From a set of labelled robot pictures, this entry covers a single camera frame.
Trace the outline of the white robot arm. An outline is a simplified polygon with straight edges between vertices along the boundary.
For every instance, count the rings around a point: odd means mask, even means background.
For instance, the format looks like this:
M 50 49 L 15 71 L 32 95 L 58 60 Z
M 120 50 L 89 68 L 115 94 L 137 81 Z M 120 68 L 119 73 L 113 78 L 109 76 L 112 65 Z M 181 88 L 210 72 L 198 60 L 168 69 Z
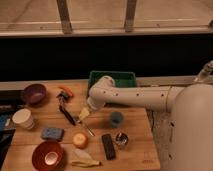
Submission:
M 213 85 L 119 88 L 110 76 L 88 91 L 92 111 L 114 103 L 171 113 L 169 171 L 213 171 Z

